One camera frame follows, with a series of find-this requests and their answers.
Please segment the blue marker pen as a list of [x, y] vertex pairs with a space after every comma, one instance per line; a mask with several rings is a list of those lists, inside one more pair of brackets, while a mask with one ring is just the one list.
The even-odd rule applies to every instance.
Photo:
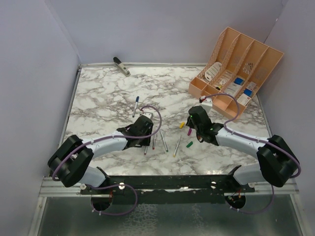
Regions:
[[133, 108], [133, 113], [132, 113], [132, 117], [133, 118], [135, 117], [135, 113], [136, 113], [137, 107], [138, 107], [138, 102], [135, 102], [135, 105], [134, 105], [134, 108]]

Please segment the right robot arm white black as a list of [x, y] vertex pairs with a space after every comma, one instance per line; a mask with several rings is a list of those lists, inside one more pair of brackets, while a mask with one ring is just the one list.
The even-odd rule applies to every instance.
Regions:
[[229, 173], [226, 187], [231, 192], [238, 192], [252, 182], [266, 181], [282, 187], [295, 173], [300, 173], [299, 161], [280, 136], [260, 138], [229, 132], [223, 124], [211, 122], [202, 106], [189, 109], [187, 122], [187, 126], [196, 131], [199, 142], [233, 148], [258, 160], [258, 164], [235, 167]]

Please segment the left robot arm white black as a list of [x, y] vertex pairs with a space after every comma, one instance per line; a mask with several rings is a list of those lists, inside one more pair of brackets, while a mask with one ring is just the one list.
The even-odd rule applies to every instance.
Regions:
[[89, 166], [91, 160], [114, 151], [126, 150], [128, 148], [140, 148], [147, 146], [150, 137], [142, 139], [152, 133], [152, 114], [140, 115], [135, 123], [123, 128], [118, 128], [109, 135], [109, 139], [96, 142], [94, 139], [80, 139], [77, 135], [72, 135], [64, 141], [53, 156], [48, 160], [48, 166], [52, 172], [61, 162], [76, 148], [84, 143], [90, 144], [77, 150], [57, 172], [57, 178], [65, 187], [72, 187], [77, 183], [91, 185], [92, 189], [103, 194], [108, 190], [108, 175], [99, 167]]

